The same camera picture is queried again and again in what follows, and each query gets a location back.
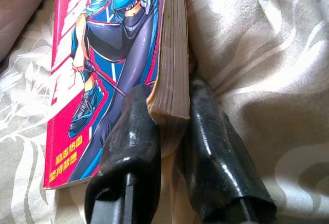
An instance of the anime girl illustration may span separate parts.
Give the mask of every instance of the anime girl illustration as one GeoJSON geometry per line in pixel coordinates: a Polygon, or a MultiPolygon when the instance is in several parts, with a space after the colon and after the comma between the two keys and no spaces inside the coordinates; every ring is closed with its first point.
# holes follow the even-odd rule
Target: anime girl illustration
{"type": "MultiPolygon", "coordinates": [[[[141,83],[149,71],[158,30],[159,0],[92,0],[76,21],[72,31],[73,69],[80,72],[84,94],[68,130],[76,136],[91,120],[103,92],[92,72],[86,67],[89,49],[111,63],[125,59],[117,87],[124,93],[141,83]],[[117,23],[93,22],[90,17],[109,5],[117,23]]],[[[68,182],[91,175],[98,165],[102,147],[121,114],[123,95],[114,93],[107,111],[99,121],[86,150],[68,182]]]]}

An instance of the red book cover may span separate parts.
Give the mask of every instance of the red book cover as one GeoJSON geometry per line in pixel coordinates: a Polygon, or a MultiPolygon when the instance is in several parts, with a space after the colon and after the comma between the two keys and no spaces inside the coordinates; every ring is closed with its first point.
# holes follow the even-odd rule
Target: red book cover
{"type": "Polygon", "coordinates": [[[82,182],[137,84],[158,71],[165,0],[56,0],[44,187],[82,182]]]}

